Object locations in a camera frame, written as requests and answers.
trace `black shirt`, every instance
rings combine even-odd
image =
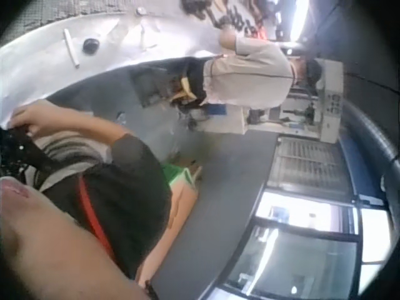
[[[111,164],[97,164],[84,171],[83,178],[117,265],[134,279],[166,229],[171,190],[159,161],[138,138],[125,135],[111,146],[111,156]],[[78,177],[66,177],[43,194],[90,231]]]

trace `black cap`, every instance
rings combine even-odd
[[[100,47],[100,42],[97,39],[86,39],[83,43],[82,51],[85,54],[93,55]]]

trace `ceiling light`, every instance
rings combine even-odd
[[[301,31],[303,31],[306,22],[309,0],[297,0],[296,12],[294,13],[292,31],[290,33],[291,41],[295,42],[299,39]]]

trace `red strap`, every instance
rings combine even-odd
[[[115,261],[114,251],[108,241],[106,234],[103,231],[103,228],[100,225],[98,218],[96,217],[96,213],[94,212],[94,209],[90,202],[88,190],[86,189],[86,185],[82,176],[79,177],[79,192],[81,194],[81,202],[83,205],[83,209],[86,213],[87,220],[89,221],[89,224],[92,227],[94,235],[97,237],[99,242],[107,251],[110,258],[113,261]]]

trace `window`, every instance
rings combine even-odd
[[[255,226],[225,286],[260,298],[347,299],[356,249],[355,242]]]
[[[361,216],[363,264],[361,266],[359,294],[375,278],[391,247],[388,213],[377,209],[361,209]]]
[[[362,209],[364,263],[385,261],[390,250],[388,213],[382,210]]]
[[[358,233],[353,210],[266,191],[256,211],[259,218],[334,233]]]
[[[359,294],[361,294],[374,279],[381,268],[380,264],[364,264],[361,266]]]
[[[215,289],[207,300],[246,300],[246,298],[233,295],[223,289]]]

